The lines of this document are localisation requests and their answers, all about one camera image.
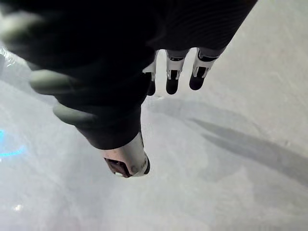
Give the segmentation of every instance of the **white surface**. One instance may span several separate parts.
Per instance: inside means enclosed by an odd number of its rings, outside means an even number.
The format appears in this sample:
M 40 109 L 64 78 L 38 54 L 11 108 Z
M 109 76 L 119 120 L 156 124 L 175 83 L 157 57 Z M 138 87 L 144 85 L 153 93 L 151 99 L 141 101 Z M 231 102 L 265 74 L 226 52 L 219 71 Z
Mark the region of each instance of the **white surface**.
M 308 4 L 261 0 L 189 89 L 157 92 L 142 123 L 149 176 L 117 178 L 97 150 L 31 92 L 14 64 L 0 81 L 0 230 L 296 230 L 308 227 Z

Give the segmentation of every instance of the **blue light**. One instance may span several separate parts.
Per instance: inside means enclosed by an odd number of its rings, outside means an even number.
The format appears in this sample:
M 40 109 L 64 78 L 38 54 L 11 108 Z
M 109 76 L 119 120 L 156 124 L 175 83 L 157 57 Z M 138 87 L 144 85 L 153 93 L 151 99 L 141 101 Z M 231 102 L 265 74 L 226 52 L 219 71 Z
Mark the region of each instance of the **blue light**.
M 10 156 L 10 155 L 19 155 L 19 154 L 21 154 L 24 150 L 25 150 L 25 148 L 24 148 L 24 147 L 21 147 L 20 149 L 18 149 L 18 150 L 15 151 L 15 152 L 0 153 L 0 157 L 2 157 L 2 156 Z
M 0 130 L 0 147 L 1 147 L 1 143 L 3 143 L 3 140 L 4 140 L 4 131 L 3 131 L 3 130 Z M 21 147 L 21 148 L 19 148 L 17 151 L 14 151 L 14 152 L 0 153 L 0 157 L 3 157 L 3 156 L 10 156 L 10 155 L 19 155 L 19 154 L 21 154 L 24 150 L 25 150 L 25 147 Z

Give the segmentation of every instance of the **black fingertip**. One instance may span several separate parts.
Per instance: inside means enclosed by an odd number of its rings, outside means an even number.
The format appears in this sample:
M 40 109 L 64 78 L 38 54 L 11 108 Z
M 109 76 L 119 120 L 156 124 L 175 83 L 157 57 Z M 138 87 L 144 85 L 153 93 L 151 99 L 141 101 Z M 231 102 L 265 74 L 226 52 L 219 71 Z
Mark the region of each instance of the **black fingertip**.
M 204 82 L 204 78 L 200 78 L 200 77 L 194 77 L 193 75 L 191 76 L 191 79 L 189 81 L 189 87 L 192 90 L 199 90 Z
M 178 90 L 179 81 L 175 79 L 167 79 L 166 91 L 168 94 L 173 95 Z
M 151 165 L 150 165 L 150 160 L 149 160 L 149 158 L 148 158 L 148 167 L 146 168 L 146 170 L 145 170 L 145 172 L 144 172 L 145 175 L 148 174 L 148 173 L 150 172 L 150 168 L 151 168 Z
M 154 81 L 150 82 L 150 86 L 149 86 L 149 89 L 148 89 L 148 95 L 149 96 L 154 95 L 155 90 L 156 90 L 156 87 L 155 87 L 155 80 L 154 80 Z

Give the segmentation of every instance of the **black sleeve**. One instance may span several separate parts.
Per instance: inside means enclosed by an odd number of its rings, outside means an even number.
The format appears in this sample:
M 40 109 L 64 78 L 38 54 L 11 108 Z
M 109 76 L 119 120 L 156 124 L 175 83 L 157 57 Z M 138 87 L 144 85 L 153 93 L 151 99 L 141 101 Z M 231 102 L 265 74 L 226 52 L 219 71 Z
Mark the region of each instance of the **black sleeve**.
M 159 20 L 151 8 L 142 1 L 103 9 L 94 1 L 68 8 L 57 1 L 0 2 L 1 39 L 28 61 L 33 89 L 57 98 L 54 113 L 96 148 L 131 141 L 150 81 L 141 72 L 154 59 L 146 42 L 157 36 Z

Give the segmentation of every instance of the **robotic hand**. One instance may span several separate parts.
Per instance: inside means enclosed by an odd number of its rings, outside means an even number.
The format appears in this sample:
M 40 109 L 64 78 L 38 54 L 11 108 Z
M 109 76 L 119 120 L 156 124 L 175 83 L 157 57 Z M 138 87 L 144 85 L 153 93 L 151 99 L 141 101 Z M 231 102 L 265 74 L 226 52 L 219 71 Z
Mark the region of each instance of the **robotic hand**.
M 155 51 L 167 52 L 166 90 L 174 94 L 197 47 L 190 88 L 200 89 L 256 1 L 0 0 L 0 39 L 33 70 L 31 87 L 58 100 L 55 115 L 102 150 L 113 173 L 142 176 L 150 162 L 141 104 L 155 92 Z

